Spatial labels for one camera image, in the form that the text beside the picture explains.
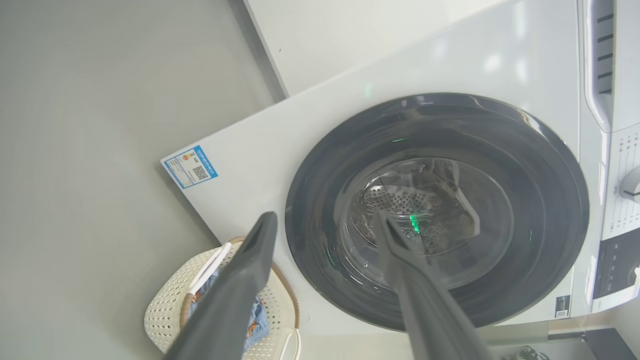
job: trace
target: white washing machine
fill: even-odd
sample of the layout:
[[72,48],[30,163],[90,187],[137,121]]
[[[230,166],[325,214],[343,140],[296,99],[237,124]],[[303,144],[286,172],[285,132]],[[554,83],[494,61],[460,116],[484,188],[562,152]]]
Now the white washing machine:
[[[404,329],[378,266],[376,209],[398,221],[477,326],[621,304],[638,288],[640,119],[631,82],[617,79],[637,79],[628,59],[640,59],[630,49],[619,65],[632,33],[619,26],[632,16],[614,20],[612,8],[502,3],[162,164],[221,240],[277,213],[274,262],[303,332]],[[633,1],[623,8],[640,14]]]

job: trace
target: beige woven plastic basket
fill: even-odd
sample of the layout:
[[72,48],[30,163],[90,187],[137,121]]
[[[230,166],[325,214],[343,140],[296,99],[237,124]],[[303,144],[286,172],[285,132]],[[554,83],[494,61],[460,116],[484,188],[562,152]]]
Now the beige woven plastic basket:
[[[233,245],[227,258],[220,264],[220,269],[231,261],[243,240],[244,237],[230,240]],[[151,300],[145,313],[145,330],[162,352],[166,353],[187,322],[192,298],[188,294],[188,286],[214,251],[215,249],[211,249],[189,259]],[[271,266],[267,285],[258,297],[262,300],[269,319],[269,336],[244,353],[243,360],[281,360],[288,342],[294,336],[297,340],[294,358],[298,360],[301,351],[298,301],[275,264]]]

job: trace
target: floor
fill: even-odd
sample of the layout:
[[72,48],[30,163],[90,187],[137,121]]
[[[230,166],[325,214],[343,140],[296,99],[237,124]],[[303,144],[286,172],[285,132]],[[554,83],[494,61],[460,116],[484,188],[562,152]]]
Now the floor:
[[0,358],[159,359],[216,243],[159,160],[273,102],[228,0],[0,0]]

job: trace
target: blue denim clothing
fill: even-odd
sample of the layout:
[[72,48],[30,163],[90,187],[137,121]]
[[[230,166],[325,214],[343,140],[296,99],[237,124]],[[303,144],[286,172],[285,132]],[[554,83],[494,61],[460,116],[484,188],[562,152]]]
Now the blue denim clothing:
[[[195,293],[194,301],[191,303],[191,306],[189,308],[189,317],[191,317],[196,307],[198,307],[200,299],[202,299],[207,290],[209,290],[211,286],[213,286],[213,283],[216,282],[216,279],[219,275],[220,270],[216,269],[216,271],[211,274],[211,276],[207,279],[207,281],[205,281],[202,287]],[[255,323],[255,328],[253,329],[253,331],[251,331],[251,335],[249,335],[249,332],[247,332],[247,339],[244,341],[243,353],[257,344],[260,340],[264,339],[265,336],[269,335],[269,320],[267,319],[267,314],[264,310],[264,306],[260,303],[260,298],[258,297],[255,297],[255,301],[253,302],[247,329],[249,329],[253,325],[253,323]]]

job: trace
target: qr code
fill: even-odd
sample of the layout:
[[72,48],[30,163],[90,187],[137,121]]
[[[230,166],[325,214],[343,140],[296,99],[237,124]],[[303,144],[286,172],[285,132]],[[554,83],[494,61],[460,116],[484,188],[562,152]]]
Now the qr code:
[[196,167],[193,169],[193,172],[196,173],[196,176],[198,177],[198,180],[204,180],[206,178],[209,177],[209,175],[207,174],[207,172],[204,170],[204,168],[202,167],[202,165],[200,165],[199,167]]

